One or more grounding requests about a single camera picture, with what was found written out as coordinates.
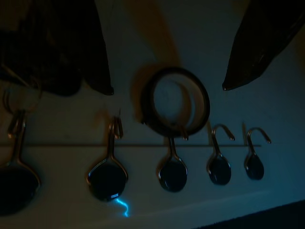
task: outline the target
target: dark floor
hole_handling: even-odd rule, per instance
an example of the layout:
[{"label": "dark floor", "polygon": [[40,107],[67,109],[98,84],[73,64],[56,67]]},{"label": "dark floor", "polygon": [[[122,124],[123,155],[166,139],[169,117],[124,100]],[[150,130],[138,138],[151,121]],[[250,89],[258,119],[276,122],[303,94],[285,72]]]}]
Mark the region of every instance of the dark floor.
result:
[{"label": "dark floor", "polygon": [[305,200],[200,229],[305,229]]}]

